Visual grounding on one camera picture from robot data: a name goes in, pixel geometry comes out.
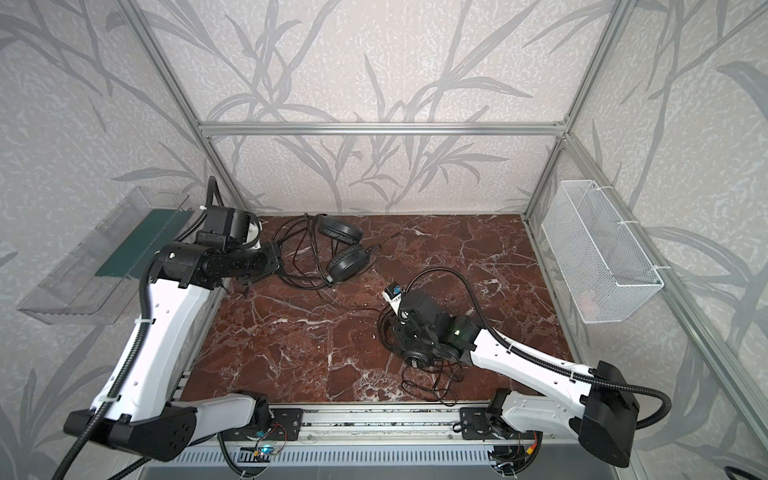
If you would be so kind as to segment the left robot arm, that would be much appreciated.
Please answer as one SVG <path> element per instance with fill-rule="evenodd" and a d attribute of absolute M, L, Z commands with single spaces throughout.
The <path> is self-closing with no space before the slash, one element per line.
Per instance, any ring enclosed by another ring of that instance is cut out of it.
<path fill-rule="evenodd" d="M 279 249 L 260 241 L 255 214 L 225 206 L 210 177 L 203 211 L 188 229 L 149 261 L 139 280 L 140 315 L 115 369 L 85 410 L 69 414 L 64 431 L 75 441 L 53 476 L 62 479 L 89 442 L 139 456 L 127 476 L 151 460 L 170 461 L 187 447 L 227 430 L 267 434 L 273 427 L 262 394 L 235 392 L 173 402 L 169 384 L 192 324 L 226 280 L 248 283 L 275 275 Z"/>

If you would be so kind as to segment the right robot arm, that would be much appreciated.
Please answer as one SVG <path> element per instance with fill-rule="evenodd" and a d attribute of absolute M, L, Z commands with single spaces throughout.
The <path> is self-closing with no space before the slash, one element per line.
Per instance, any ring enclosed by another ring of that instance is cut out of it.
<path fill-rule="evenodd" d="M 636 432 L 663 420 L 671 411 L 671 398 L 627 383 L 610 363 L 590 367 L 570 362 L 503 335 L 490 325 L 470 282 L 454 269 L 443 271 L 464 286 L 473 315 L 451 314 L 415 284 L 393 282 L 382 293 L 388 304 L 382 328 L 394 335 L 389 350 L 411 367 L 459 363 L 535 390 L 524 395 L 504 389 L 493 398 L 486 418 L 497 435 L 568 436 L 593 457 L 628 467 Z"/>

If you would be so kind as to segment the black headphones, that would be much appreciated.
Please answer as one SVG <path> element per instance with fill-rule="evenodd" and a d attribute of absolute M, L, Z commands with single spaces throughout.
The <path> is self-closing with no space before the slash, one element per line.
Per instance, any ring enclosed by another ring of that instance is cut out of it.
<path fill-rule="evenodd" d="M 277 276 L 299 291 L 330 289 L 364 274 L 374 266 L 383 247 L 397 236 L 393 234 L 384 241 L 366 245 L 363 229 L 358 225 L 324 213 L 304 213 L 289 219 L 273 233 L 271 241 L 277 245 L 279 255 L 282 247 L 297 235 L 300 239 L 291 255 L 293 272 L 281 267 Z M 296 263 L 304 244 L 312 255 L 312 273 L 303 271 Z"/>
<path fill-rule="evenodd" d="M 454 383 L 464 380 L 464 367 L 459 362 L 430 357 L 417 350 L 406 350 L 393 337 L 396 317 L 385 307 L 379 311 L 376 323 L 377 335 L 382 346 L 402 362 L 400 388 L 408 395 L 424 402 L 453 407 L 459 402 L 452 389 Z M 408 377 L 409 371 L 418 371 L 432 379 L 432 384 L 419 383 Z"/>

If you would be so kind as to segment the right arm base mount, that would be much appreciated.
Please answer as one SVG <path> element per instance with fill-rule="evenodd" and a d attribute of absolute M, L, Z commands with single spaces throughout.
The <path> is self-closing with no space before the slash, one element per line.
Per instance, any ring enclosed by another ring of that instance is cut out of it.
<path fill-rule="evenodd" d="M 462 407 L 454 431 L 463 440 L 533 442 L 533 432 L 518 432 L 486 412 L 486 407 Z"/>

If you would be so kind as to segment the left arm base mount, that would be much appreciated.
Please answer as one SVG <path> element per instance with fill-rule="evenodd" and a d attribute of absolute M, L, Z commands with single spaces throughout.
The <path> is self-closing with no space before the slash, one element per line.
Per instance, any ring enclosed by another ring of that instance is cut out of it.
<path fill-rule="evenodd" d="M 272 411 L 269 427 L 248 427 L 236 434 L 238 440 L 261 442 L 293 442 L 299 438 L 304 410 L 301 408 L 277 408 Z"/>

